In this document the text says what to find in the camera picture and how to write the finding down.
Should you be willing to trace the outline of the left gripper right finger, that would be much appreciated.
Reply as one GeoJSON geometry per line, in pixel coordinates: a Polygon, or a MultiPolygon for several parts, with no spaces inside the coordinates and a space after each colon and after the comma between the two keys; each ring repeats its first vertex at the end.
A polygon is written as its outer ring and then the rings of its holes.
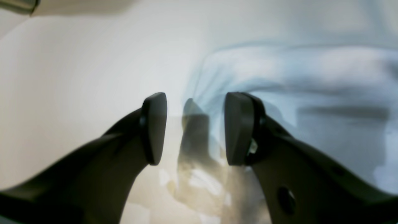
{"type": "Polygon", "coordinates": [[[291,136],[254,95],[226,94],[224,130],[228,164],[251,167],[273,224],[397,223],[397,196],[291,136]]]}

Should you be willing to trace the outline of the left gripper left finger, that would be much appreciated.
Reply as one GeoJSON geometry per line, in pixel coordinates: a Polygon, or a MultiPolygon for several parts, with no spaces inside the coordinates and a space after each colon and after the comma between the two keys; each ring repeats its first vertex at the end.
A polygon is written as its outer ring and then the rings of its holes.
{"type": "Polygon", "coordinates": [[[118,224],[136,177],[159,164],[167,98],[158,92],[102,136],[1,190],[2,224],[118,224]]]}

